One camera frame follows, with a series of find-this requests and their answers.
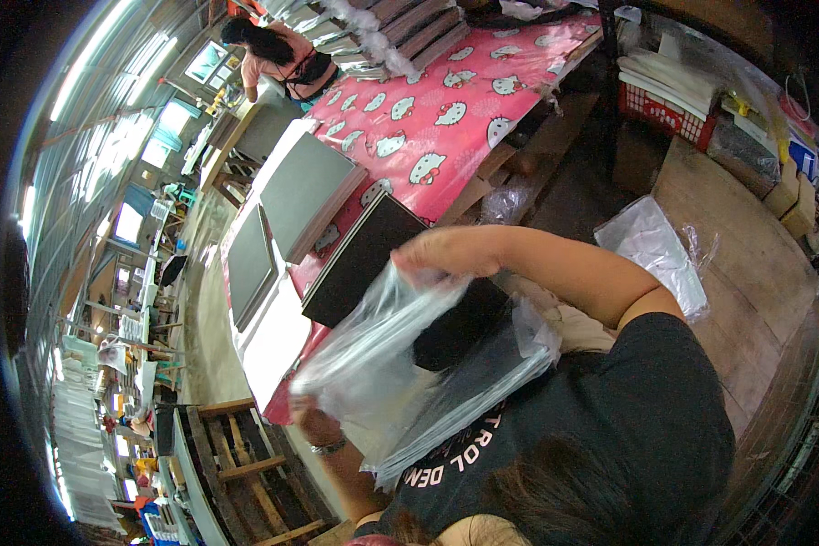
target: wooden pallet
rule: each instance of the wooden pallet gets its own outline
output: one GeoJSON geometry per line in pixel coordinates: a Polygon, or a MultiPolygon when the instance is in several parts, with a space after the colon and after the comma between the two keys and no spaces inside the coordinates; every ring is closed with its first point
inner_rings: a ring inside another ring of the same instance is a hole
{"type": "Polygon", "coordinates": [[[336,521],[284,432],[251,411],[253,399],[187,409],[213,509],[236,544],[305,543],[336,521]]]}

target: pink tablecloth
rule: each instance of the pink tablecloth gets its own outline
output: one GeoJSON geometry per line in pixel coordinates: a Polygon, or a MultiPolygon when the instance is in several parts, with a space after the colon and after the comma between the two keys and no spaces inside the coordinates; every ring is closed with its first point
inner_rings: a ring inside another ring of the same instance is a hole
{"type": "MultiPolygon", "coordinates": [[[[339,81],[307,117],[316,137],[370,172],[303,263],[290,270],[302,297],[377,191],[433,224],[491,149],[540,99],[541,84],[566,73],[566,58],[600,28],[596,13],[511,30],[476,29],[420,78],[339,81]]],[[[327,335],[313,325],[303,357],[327,335]]],[[[287,424],[287,382],[263,412],[287,424]]]]}

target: worker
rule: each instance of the worker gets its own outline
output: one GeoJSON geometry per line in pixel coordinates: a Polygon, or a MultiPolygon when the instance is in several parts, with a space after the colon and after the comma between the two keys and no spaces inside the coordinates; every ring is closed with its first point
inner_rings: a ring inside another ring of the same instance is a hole
{"type": "Polygon", "coordinates": [[[244,17],[232,18],[222,26],[222,42],[246,49],[241,70],[251,102],[258,100],[258,78],[263,74],[280,82],[292,101],[308,112],[339,75],[330,55],[319,53],[309,40],[278,21],[259,27],[244,17]]]}
{"type": "MultiPolygon", "coordinates": [[[[733,429],[716,372],[667,288],[625,258],[519,226],[430,230],[392,260],[402,272],[508,269],[573,309],[561,313],[562,334],[586,329],[566,323],[581,315],[616,338],[611,348],[595,341],[562,355],[406,469],[393,496],[359,472],[363,455],[339,422],[312,397],[293,399],[295,424],[357,526],[349,544],[709,538],[732,468],[733,429]]],[[[595,340],[604,331],[588,330],[595,340]]]]}

